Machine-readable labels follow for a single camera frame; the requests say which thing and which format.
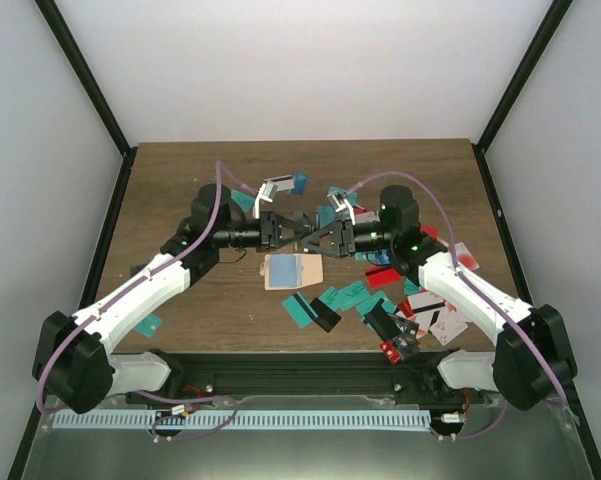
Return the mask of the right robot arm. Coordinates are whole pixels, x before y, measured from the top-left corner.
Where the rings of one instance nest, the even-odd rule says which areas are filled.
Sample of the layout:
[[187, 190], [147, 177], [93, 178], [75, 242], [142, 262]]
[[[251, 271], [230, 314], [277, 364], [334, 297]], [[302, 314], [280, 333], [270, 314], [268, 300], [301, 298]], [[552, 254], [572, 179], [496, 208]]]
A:
[[566, 388], [577, 365], [561, 314], [507, 295], [462, 265], [454, 247], [422, 230], [419, 205], [408, 187], [382, 189], [378, 220], [336, 220], [299, 244], [334, 258], [384, 250], [397, 273], [450, 303], [490, 339], [493, 351], [457, 350], [425, 376], [431, 400], [445, 403], [470, 388], [495, 391], [523, 411], [551, 395], [567, 404]]

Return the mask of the black card front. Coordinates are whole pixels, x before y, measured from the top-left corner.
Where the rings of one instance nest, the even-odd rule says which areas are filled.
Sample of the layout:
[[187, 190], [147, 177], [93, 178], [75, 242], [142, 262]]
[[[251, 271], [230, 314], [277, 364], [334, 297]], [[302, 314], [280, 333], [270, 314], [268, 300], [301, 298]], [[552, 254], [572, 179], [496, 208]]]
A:
[[312, 212], [294, 211], [292, 215], [295, 253], [302, 253], [301, 240], [317, 229], [317, 214]]

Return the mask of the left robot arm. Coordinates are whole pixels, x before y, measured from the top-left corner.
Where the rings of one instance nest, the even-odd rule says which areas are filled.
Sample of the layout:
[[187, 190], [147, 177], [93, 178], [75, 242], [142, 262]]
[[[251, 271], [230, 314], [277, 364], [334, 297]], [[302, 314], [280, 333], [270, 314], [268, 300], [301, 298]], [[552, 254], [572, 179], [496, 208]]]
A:
[[78, 414], [129, 392], [150, 392], [164, 404], [183, 395], [185, 381], [165, 353], [118, 354], [117, 345], [159, 306], [201, 280], [219, 263], [221, 249], [275, 251], [315, 228], [305, 214], [233, 219], [237, 207], [227, 187], [201, 187], [190, 215], [138, 273], [72, 315], [56, 311], [45, 319], [33, 365], [39, 411], [46, 410], [47, 394]]

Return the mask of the beige leather card holder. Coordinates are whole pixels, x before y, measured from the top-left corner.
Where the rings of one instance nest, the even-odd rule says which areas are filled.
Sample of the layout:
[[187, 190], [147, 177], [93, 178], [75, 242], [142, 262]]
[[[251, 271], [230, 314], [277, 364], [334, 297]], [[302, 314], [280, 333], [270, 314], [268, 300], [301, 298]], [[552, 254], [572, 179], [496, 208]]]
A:
[[296, 290], [323, 282], [323, 261], [318, 254], [266, 255], [261, 265], [264, 289]]

